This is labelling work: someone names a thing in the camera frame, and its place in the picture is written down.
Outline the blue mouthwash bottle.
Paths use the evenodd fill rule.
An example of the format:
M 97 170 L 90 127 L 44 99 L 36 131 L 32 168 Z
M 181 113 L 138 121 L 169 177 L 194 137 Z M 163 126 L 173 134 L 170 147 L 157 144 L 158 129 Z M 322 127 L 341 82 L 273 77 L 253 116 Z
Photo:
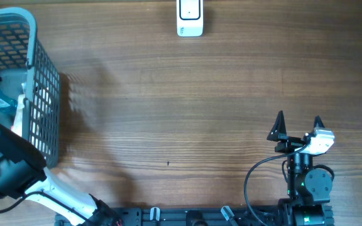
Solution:
M 14 119 L 18 107 L 18 93 L 10 89 L 0 89 L 0 120 Z

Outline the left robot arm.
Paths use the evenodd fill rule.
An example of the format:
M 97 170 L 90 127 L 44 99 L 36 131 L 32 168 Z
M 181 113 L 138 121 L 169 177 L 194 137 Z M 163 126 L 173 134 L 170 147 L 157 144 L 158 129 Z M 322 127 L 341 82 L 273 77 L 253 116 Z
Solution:
M 71 225 L 121 225 L 119 215 L 88 193 L 72 188 L 48 168 L 30 142 L 0 124 L 0 198 L 37 202 Z

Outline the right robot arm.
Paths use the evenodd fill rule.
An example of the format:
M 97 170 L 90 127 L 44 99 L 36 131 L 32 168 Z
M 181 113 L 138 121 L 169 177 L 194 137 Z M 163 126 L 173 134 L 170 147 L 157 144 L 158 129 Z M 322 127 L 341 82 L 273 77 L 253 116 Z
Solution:
M 327 205 L 331 200 L 334 172 L 326 165 L 313 164 L 314 157 L 325 154 L 334 144 L 334 133 L 317 116 L 311 132 L 302 138 L 288 136 L 280 111 L 267 139 L 277 143 L 275 152 L 288 155 L 283 164 L 288 198 L 278 201 L 275 213 L 266 218 L 267 222 L 270 225 L 334 225 L 332 208 Z

